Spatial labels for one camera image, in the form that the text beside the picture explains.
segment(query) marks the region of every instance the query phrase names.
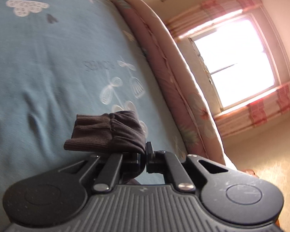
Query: window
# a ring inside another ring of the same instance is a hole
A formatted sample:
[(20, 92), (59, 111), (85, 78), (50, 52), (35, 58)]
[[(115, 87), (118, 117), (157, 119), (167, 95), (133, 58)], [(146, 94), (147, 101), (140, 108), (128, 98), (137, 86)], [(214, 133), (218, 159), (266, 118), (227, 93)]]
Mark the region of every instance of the window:
[(269, 50), (251, 16), (221, 23), (192, 41), (221, 110), (278, 86)]

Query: floor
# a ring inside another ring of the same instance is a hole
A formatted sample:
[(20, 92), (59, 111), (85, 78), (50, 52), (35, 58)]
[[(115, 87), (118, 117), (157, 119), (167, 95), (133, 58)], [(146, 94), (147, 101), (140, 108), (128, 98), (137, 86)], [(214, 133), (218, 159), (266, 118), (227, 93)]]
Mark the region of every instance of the floor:
[(280, 188), (285, 204), (279, 221), (281, 228), (290, 232), (290, 116), (225, 150), (238, 169), (253, 169), (260, 178)]

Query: red checkered curtain patch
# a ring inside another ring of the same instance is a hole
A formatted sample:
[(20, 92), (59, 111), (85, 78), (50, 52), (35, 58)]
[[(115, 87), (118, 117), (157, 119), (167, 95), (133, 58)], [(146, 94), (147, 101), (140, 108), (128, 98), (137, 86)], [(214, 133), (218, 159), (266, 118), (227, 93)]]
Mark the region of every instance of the red checkered curtain patch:
[(290, 82), (268, 91), (265, 95), (241, 108), (215, 117), (221, 137), (229, 137), (265, 124), (290, 110)]
[(261, 6), (261, 0), (207, 0), (166, 22), (175, 40), (189, 37), (229, 13), (248, 11)]

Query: silver screw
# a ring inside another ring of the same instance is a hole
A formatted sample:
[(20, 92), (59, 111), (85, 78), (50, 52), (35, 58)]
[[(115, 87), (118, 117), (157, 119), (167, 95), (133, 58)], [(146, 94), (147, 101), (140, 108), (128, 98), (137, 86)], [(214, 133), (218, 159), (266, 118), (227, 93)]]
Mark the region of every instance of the silver screw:
[(190, 183), (180, 183), (180, 184), (178, 184), (178, 188), (181, 191), (191, 191), (194, 188), (194, 185), (192, 185)]
[(97, 192), (104, 192), (106, 190), (109, 190), (109, 186), (104, 183), (98, 183), (93, 186), (93, 189), (96, 190)]

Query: mattress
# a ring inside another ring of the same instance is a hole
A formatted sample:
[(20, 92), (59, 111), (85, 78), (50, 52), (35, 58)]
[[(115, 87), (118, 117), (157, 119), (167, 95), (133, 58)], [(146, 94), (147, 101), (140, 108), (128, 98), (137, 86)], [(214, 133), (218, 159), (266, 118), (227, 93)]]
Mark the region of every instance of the mattress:
[[(85, 157), (63, 149), (76, 114), (134, 110), (155, 150), (186, 149), (142, 49), (108, 0), (0, 0), (2, 196), (21, 179)], [(163, 183), (141, 174), (142, 184)]]

